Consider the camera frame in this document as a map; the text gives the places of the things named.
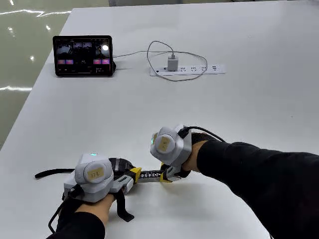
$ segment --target hand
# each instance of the hand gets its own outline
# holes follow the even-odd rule
[[[112,194],[106,195],[106,197],[97,203],[83,203],[75,212],[87,212],[96,215],[106,226],[109,220],[109,212],[112,203],[115,198]]]
[[[191,154],[188,157],[188,160],[182,165],[182,169],[184,171],[192,170],[192,171],[195,171],[195,172],[199,172],[199,170],[197,168],[197,155],[198,155],[198,152],[199,152],[200,148],[206,142],[207,142],[207,140],[204,140],[204,141],[200,141],[200,142],[197,142],[197,143],[192,145]]]

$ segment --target floor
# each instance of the floor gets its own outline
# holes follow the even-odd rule
[[[0,1],[0,149],[72,8],[215,1],[231,0]]]

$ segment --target power outlet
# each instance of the power outlet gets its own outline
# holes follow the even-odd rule
[[[167,67],[154,68],[160,76],[182,76],[182,75],[200,75],[204,74],[224,74],[226,73],[225,65],[198,65],[198,66],[179,66],[177,71],[168,71]],[[150,70],[151,76],[156,76],[155,72]]]

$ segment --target power adapter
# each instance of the power adapter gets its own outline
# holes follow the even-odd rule
[[[172,54],[167,60],[167,70],[177,71],[178,70],[178,57]]]

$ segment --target black sleeve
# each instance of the black sleeve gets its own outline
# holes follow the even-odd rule
[[[319,238],[319,156],[206,142],[197,167],[225,183],[275,239]]]
[[[94,214],[74,213],[69,223],[47,239],[104,239],[105,228]]]

